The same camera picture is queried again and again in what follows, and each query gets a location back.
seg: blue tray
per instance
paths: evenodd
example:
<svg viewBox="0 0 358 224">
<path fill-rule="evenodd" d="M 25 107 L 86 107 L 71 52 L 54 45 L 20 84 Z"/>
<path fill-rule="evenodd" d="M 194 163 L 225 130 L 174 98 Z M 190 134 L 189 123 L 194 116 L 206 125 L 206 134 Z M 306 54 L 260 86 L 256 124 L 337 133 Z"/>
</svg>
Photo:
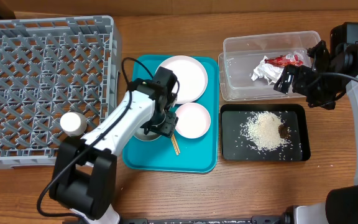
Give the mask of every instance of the blue tray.
<svg viewBox="0 0 358 224">
<path fill-rule="evenodd" d="M 152 73 L 169 55 L 143 55 L 138 58 Z M 218 115 L 219 115 L 219 67 L 211 58 L 194 57 L 206 69 L 208 86 L 196 101 L 203 105 L 211 115 L 208 132 L 198 139 L 187 139 L 175 132 L 180 155 L 175 154 L 171 139 L 160 137 L 154 141 L 143 142 L 132 137 L 124 148 L 122 158 L 132 169 L 174 172 L 206 173 L 214 169 L 218 159 Z M 149 79 L 147 72 L 135 63 L 132 80 Z"/>
</svg>

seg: dish rack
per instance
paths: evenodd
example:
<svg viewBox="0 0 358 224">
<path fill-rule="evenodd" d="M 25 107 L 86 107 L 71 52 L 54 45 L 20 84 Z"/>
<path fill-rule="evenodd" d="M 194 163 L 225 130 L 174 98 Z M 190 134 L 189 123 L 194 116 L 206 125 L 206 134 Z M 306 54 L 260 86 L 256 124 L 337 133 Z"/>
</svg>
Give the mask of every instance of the dish rack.
<svg viewBox="0 0 358 224">
<path fill-rule="evenodd" d="M 0 21 L 0 169 L 53 165 L 76 111 L 88 131 L 116 107 L 121 36 L 109 16 Z"/>
</svg>

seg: crumpled white paper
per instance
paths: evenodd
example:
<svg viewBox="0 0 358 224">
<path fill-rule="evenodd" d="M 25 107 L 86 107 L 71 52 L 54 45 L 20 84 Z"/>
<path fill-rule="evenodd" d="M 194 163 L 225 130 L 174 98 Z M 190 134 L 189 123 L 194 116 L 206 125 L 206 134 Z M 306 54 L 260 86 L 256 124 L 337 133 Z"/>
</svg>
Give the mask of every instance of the crumpled white paper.
<svg viewBox="0 0 358 224">
<path fill-rule="evenodd" d="M 256 66 L 251 79 L 252 81 L 255 81 L 258 78 L 265 78 L 268 82 L 268 85 L 270 85 L 277 82 L 277 80 L 281 77 L 281 73 L 283 72 L 284 68 L 265 63 L 265 59 L 268 58 L 264 56 L 259 65 Z"/>
</svg>

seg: wooden table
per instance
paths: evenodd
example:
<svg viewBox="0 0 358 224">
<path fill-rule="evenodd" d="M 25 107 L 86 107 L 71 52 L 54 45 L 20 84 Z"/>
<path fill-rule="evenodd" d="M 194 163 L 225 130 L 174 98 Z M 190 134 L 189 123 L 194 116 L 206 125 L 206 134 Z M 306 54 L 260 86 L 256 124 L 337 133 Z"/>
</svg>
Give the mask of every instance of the wooden table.
<svg viewBox="0 0 358 224">
<path fill-rule="evenodd" d="M 134 16 L 115 21 L 123 38 L 123 57 L 172 54 L 217 60 L 227 37 L 315 30 L 329 43 L 329 31 L 345 21 L 358 22 L 358 11 Z M 120 100 L 124 92 L 121 80 Z M 309 109 L 304 98 L 246 103 L 304 106 L 311 159 L 233 162 L 225 161 L 219 149 L 218 163 L 208 174 L 131 170 L 119 159 L 114 208 L 125 218 L 279 215 L 287 206 L 323 202 L 331 189 L 352 185 L 356 144 L 346 97 L 334 111 Z M 51 167 L 0 170 L 0 223 L 61 223 L 61 218 L 42 217 L 35 209 L 51 175 Z M 48 212 L 66 211 L 49 198 L 42 206 Z"/>
</svg>

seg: transparent container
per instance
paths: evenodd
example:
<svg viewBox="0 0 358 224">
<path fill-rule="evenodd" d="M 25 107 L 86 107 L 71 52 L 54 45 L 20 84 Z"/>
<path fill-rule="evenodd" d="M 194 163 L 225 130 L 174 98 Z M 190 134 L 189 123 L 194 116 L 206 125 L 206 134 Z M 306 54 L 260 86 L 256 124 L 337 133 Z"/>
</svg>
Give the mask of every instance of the transparent container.
<svg viewBox="0 0 358 224">
<path fill-rule="evenodd" d="M 226 101 L 269 100 L 301 97 L 297 93 L 283 94 L 273 89 L 274 83 L 258 78 L 251 80 L 254 68 L 264 56 L 275 58 L 296 53 L 304 65 L 310 67 L 307 49 L 320 41 L 315 31 L 262 34 L 231 37 L 223 42 L 223 53 L 219 56 L 219 81 L 223 99 Z"/>
</svg>

